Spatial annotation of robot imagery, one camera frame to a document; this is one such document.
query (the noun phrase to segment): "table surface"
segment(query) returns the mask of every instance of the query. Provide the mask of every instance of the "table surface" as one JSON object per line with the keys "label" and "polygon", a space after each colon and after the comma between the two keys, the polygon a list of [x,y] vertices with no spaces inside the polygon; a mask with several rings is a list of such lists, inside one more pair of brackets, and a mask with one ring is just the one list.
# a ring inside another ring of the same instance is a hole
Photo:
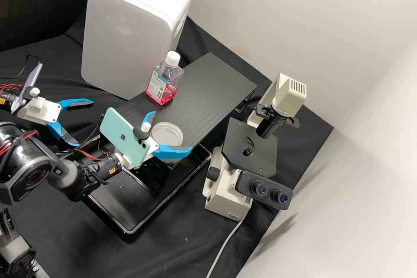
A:
{"label": "table surface", "polygon": [[[270,84],[261,73],[189,19],[184,25],[178,51],[183,60],[190,61],[212,51],[259,86],[254,96],[261,96]],[[48,100],[79,97],[96,102],[92,108],[60,115],[61,124],[78,140],[84,140],[91,133],[98,116],[109,106],[117,108],[125,103],[125,100],[83,81],[80,75],[82,47],[70,38],[59,36],[0,53],[2,74],[16,74],[27,53],[38,56],[44,63],[36,86]],[[27,68],[32,69],[35,65],[36,62],[30,60]],[[28,72],[12,83],[23,83]],[[232,115],[244,118],[236,113]],[[278,171],[274,179],[291,188],[332,130],[305,106],[297,117],[301,123],[299,130],[279,129],[277,133]],[[38,129],[43,142],[49,145],[55,142],[43,127],[7,112],[0,111],[0,120],[13,121],[26,129]],[[210,132],[203,144],[212,148],[221,143],[226,129],[227,120],[224,120]],[[65,195],[47,183],[41,184],[14,206],[12,213],[22,235],[36,248],[37,260],[51,277],[205,277],[236,222],[204,209],[205,198],[201,194],[204,179],[203,171],[197,173],[145,227],[127,238],[114,232],[111,223],[104,222],[84,203],[69,202]],[[237,275],[276,213],[276,210],[254,202],[245,221],[224,249],[213,277]]]}

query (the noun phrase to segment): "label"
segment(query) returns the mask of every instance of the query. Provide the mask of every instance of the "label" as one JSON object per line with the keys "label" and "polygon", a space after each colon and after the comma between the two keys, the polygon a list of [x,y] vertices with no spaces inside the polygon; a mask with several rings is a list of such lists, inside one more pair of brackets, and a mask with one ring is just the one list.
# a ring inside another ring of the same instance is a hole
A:
{"label": "label", "polygon": [[161,100],[164,89],[166,87],[167,80],[159,75],[156,71],[153,71],[151,81],[148,86],[148,93],[158,101]]}
{"label": "label", "polygon": [[234,219],[234,220],[238,220],[239,219],[239,216],[236,216],[236,215],[234,215],[232,213],[227,213],[227,217],[229,217],[231,219]]}
{"label": "label", "polygon": [[57,175],[61,175],[62,174],[62,170],[60,170],[58,167],[55,168],[55,170],[53,171],[55,174]]}

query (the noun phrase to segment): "microscope base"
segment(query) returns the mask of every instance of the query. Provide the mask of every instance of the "microscope base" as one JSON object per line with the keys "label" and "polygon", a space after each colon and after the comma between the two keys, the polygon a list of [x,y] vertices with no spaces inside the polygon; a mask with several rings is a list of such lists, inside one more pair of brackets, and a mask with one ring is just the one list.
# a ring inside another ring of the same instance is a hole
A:
{"label": "microscope base", "polygon": [[222,155],[222,146],[213,149],[210,166],[220,169],[216,181],[205,179],[203,196],[204,208],[234,221],[240,221],[252,206],[252,198],[235,190],[240,170],[229,165]]}

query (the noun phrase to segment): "white cable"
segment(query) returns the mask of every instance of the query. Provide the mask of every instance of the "white cable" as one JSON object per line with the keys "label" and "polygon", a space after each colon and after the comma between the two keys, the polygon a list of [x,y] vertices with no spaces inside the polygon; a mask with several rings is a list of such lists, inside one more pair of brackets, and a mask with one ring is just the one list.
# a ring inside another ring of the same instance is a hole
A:
{"label": "white cable", "polygon": [[248,214],[248,212],[246,212],[246,214],[243,216],[243,218],[240,220],[240,222],[238,222],[238,224],[236,225],[235,229],[232,230],[232,232],[229,234],[229,236],[226,238],[225,242],[223,242],[222,247],[220,248],[220,251],[217,253],[216,258],[214,259],[214,262],[210,268],[210,270],[208,271],[208,274],[205,278],[210,278],[210,275],[213,272],[214,267],[217,264],[218,259],[220,258],[220,255],[222,254],[223,250],[226,247],[226,244],[229,242],[230,238],[235,234],[235,232],[238,230],[238,228],[240,227],[240,225],[243,223],[243,220],[245,219],[246,215]]}

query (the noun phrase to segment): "pink liquid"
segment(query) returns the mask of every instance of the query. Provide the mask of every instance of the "pink liquid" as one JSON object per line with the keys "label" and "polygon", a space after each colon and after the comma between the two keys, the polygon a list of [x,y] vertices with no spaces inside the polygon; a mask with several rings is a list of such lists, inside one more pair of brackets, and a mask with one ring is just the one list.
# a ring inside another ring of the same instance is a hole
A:
{"label": "pink liquid", "polygon": [[155,100],[155,102],[157,102],[158,104],[160,104],[160,105],[164,105],[165,103],[167,103],[168,101],[170,101],[170,100],[172,100],[173,99],[173,97],[175,97],[175,95],[177,94],[177,89],[175,88],[175,87],[173,87],[173,86],[171,86],[169,83],[168,84],[166,84],[166,87],[165,87],[165,89],[164,89],[164,93],[162,94],[162,98],[161,98],[161,100],[159,101],[158,99],[155,99],[153,96],[151,96],[149,93],[148,93],[148,88],[149,88],[149,85],[148,86],[146,86],[146,94],[148,95],[148,96],[150,96],[153,100]]}

